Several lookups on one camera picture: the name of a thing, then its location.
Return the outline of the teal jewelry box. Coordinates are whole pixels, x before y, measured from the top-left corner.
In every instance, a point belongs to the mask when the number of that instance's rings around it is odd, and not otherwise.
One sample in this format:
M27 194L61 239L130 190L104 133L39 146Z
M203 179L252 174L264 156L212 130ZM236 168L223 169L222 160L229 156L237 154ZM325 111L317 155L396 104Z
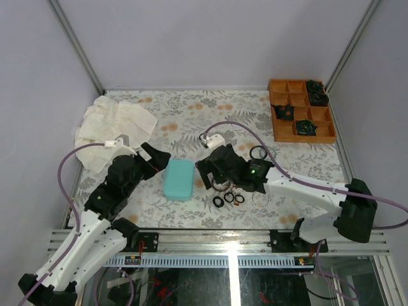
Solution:
M194 163L171 159L164 174L163 193L170 201L189 201L193 197Z

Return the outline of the black hair tie double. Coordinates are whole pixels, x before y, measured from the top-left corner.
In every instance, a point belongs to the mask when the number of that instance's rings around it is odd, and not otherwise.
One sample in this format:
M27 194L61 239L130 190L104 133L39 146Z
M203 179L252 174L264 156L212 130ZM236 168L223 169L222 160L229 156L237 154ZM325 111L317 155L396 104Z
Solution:
M224 200L219 196L215 196L213 198L212 202L213 202L214 206L217 207L217 208L221 208L221 207L224 206Z

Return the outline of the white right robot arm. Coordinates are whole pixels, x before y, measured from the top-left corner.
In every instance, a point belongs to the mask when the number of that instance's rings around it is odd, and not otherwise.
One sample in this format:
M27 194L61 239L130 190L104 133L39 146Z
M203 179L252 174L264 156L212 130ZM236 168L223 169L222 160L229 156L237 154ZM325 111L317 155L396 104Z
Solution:
M231 145L214 149L196 167L207 189L213 182L229 182L247 192L283 194L325 210L318 217L297 220L290 237L297 251L306 251L312 244L332 237L363 244L370 240L377 203L367 198L369 190L361 180L338 184L306 178L302 185L292 173L281 173L271 161L245 160Z

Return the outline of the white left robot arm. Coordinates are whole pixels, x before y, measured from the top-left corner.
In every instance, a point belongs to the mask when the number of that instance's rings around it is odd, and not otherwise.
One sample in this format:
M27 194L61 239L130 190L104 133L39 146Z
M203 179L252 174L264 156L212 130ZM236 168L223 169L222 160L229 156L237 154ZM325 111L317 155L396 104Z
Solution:
M144 159L122 138L101 145L113 152L113 161L102 184L90 194L82 212L76 208L76 225L54 255L34 274L24 274L18 286L25 301L33 305L74 305L92 276L120 251L133 251L140 243L139 228L119 212L128 204L137 185L163 171L171 158L141 145Z

